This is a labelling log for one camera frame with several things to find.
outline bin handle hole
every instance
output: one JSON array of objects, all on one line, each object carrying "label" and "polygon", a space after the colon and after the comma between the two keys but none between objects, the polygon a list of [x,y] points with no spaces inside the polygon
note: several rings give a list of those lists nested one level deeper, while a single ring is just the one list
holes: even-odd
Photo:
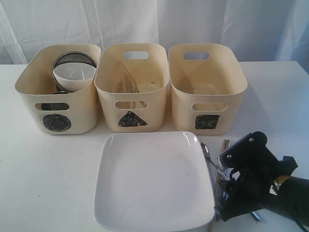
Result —
[{"label": "bin handle hole", "polygon": [[132,109],[147,109],[149,104],[143,101],[117,101],[115,106],[121,110],[132,110]]},{"label": "bin handle hole", "polygon": [[206,60],[210,58],[208,52],[187,52],[183,56],[185,59]]},{"label": "bin handle hole", "polygon": [[128,51],[124,52],[126,59],[148,59],[149,53],[146,51]]},{"label": "bin handle hole", "polygon": [[34,107],[42,111],[68,110],[70,106],[64,102],[59,103],[35,103]]},{"label": "bin handle hole", "polygon": [[222,112],[227,109],[226,103],[194,103],[192,105],[192,109],[195,111],[216,111],[216,112]]}]

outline white square plate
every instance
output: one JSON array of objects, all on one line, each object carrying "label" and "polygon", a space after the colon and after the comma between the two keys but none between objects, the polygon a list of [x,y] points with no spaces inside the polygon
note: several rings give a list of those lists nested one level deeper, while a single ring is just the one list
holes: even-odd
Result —
[{"label": "white square plate", "polygon": [[190,132],[120,133],[103,149],[95,219],[113,231],[171,232],[214,216],[208,168]]}]

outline white table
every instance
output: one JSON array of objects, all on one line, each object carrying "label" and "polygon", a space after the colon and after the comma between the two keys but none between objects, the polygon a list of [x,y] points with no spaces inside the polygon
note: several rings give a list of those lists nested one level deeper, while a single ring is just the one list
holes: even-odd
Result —
[{"label": "white table", "polygon": [[[293,61],[242,62],[249,86],[234,127],[221,136],[199,136],[212,158],[223,139],[236,141],[262,131],[268,148],[281,159],[294,156],[295,176],[309,178],[309,76]],[[25,65],[0,66],[0,231],[104,232],[94,220],[94,190],[101,152],[113,134],[102,116],[81,135],[42,134],[14,89]],[[174,130],[169,110],[160,131]],[[300,231],[267,210],[215,223],[215,232]],[[192,231],[205,231],[205,227]]]}]

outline white curtain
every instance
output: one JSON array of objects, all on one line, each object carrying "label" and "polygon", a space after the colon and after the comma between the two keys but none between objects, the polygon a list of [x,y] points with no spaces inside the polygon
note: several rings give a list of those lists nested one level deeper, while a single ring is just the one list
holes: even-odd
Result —
[{"label": "white curtain", "polygon": [[308,0],[0,0],[0,64],[52,44],[218,43],[239,61],[296,60],[309,72]]}]

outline plastic storage bin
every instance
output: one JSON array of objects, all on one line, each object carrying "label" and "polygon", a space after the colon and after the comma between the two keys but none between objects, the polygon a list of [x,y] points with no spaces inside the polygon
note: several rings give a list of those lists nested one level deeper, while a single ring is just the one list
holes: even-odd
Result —
[{"label": "plastic storage bin", "polygon": [[168,83],[168,60],[162,46],[120,43],[105,49],[95,85],[107,125],[115,132],[160,128]]},{"label": "plastic storage bin", "polygon": [[173,46],[169,71],[177,130],[223,134],[232,127],[248,83],[228,47],[213,43]]},{"label": "plastic storage bin", "polygon": [[84,133],[97,123],[99,104],[94,80],[77,92],[54,94],[57,89],[52,76],[53,64],[60,55],[71,51],[86,53],[97,64],[101,54],[101,49],[91,44],[61,44],[44,48],[15,84],[37,126],[47,134]]}]

